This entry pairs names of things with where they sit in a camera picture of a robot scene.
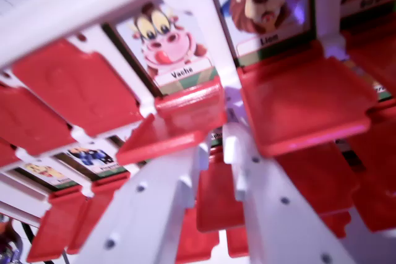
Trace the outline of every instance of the white plastic frame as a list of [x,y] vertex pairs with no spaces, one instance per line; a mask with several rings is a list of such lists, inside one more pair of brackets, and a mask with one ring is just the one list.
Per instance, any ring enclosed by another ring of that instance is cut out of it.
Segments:
[[195,204],[209,147],[210,134],[196,147],[151,160],[115,193],[76,264],[174,263],[184,211]]
[[322,43],[325,57],[347,58],[345,39],[340,34],[341,0],[315,0],[317,39]]
[[243,202],[251,263],[354,263],[282,167],[260,156],[242,125],[225,124],[223,143],[236,199]]

